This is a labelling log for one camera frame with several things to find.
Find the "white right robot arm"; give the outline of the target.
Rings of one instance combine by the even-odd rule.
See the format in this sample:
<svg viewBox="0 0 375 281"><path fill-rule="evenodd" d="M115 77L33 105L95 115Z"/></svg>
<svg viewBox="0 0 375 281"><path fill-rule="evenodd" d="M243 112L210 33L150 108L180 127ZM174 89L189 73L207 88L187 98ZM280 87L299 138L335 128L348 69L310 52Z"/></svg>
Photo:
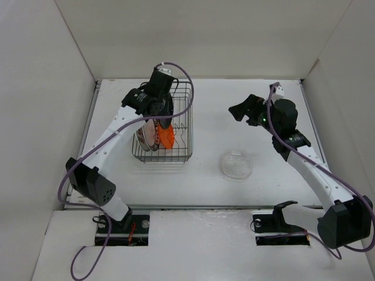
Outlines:
<svg viewBox="0 0 375 281"><path fill-rule="evenodd" d="M236 121L247 116L250 126L262 126L272 134L274 149L307 182L323 207L322 211L286 201L274 206L271 224L261 232L310 230L330 249L348 246L370 235L374 218L372 202L350 191L329 175L310 141L296 129L298 111L286 99L266 101L256 95L229 108Z"/></svg>

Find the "white plate with red characters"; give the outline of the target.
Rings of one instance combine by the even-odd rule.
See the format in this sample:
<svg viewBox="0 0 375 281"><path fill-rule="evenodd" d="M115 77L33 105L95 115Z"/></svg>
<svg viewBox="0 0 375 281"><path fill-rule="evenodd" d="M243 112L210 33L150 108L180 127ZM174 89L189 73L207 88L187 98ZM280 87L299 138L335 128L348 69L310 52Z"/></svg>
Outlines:
<svg viewBox="0 0 375 281"><path fill-rule="evenodd" d="M137 141L139 143L139 146L146 152L150 151L150 148L147 144L147 141L145 139L145 135L144 135L144 129L143 127L140 127L136 133L135 133L136 137L137 137Z"/></svg>

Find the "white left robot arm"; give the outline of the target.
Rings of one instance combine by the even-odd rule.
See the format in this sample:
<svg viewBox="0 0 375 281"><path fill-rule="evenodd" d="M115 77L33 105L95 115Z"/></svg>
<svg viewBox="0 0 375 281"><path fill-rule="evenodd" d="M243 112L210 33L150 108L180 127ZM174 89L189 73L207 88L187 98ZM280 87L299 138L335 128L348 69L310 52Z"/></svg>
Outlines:
<svg viewBox="0 0 375 281"><path fill-rule="evenodd" d="M170 94L175 78L168 68L154 68L149 81L131 89L111 124L94 144L96 151L78 163L71 158L66 168L73 168L70 184L82 196L90 199L111 218L118 232L131 225L131 209L121 200L114 183L107 178L111 165L121 149L141 126L151 123L157 129L156 116L161 116L161 126L167 128L172 121L173 101Z"/></svg>

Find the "clear glass plate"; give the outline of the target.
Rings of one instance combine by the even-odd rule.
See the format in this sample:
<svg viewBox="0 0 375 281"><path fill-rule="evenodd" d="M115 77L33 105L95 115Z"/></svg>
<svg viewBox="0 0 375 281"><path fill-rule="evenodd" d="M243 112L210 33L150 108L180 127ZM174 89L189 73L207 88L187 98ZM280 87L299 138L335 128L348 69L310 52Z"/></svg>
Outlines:
<svg viewBox="0 0 375 281"><path fill-rule="evenodd" d="M233 180L245 180L253 173L251 156L241 151L231 150L223 153L219 166L222 174Z"/></svg>

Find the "orange plastic plate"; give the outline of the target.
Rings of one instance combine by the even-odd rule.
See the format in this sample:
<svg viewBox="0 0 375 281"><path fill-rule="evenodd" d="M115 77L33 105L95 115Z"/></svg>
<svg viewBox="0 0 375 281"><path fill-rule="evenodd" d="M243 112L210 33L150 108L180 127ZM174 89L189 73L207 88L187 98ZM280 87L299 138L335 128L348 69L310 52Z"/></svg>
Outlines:
<svg viewBox="0 0 375 281"><path fill-rule="evenodd" d="M169 125L168 128L163 129L161 125L158 125L158 134L160 143L163 144L165 149L172 149L175 143L175 134L173 126Z"/></svg>

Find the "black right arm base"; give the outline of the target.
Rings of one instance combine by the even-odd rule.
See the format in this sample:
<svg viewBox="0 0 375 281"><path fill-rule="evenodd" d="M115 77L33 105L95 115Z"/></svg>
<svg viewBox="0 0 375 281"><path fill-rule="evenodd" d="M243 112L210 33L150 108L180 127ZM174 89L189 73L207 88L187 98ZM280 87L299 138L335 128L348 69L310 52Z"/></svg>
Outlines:
<svg viewBox="0 0 375 281"><path fill-rule="evenodd" d="M296 201L279 203L272 210L256 210L253 212L251 227L255 233L257 246L309 246L306 230L296 225L287 224L282 210Z"/></svg>

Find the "white plate with dark rim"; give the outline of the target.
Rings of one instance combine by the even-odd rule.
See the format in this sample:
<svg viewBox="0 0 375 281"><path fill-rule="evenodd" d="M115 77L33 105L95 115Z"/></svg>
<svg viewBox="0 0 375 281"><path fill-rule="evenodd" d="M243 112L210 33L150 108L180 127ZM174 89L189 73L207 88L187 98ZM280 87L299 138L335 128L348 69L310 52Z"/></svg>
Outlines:
<svg viewBox="0 0 375 281"><path fill-rule="evenodd" d="M158 132L158 120L150 119L142 127L142 141L145 151L156 152L159 149L160 139Z"/></svg>

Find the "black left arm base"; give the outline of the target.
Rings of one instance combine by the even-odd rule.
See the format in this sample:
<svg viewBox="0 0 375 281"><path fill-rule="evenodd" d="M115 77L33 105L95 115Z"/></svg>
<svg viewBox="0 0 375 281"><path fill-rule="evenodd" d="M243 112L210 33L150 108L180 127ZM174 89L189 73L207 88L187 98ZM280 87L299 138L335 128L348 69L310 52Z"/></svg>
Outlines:
<svg viewBox="0 0 375 281"><path fill-rule="evenodd" d="M96 224L94 244L95 246L103 246L109 230L107 219L103 214L100 214L94 216L92 222ZM149 214L133 215L126 229L112 221L107 246L148 246L149 227Z"/></svg>

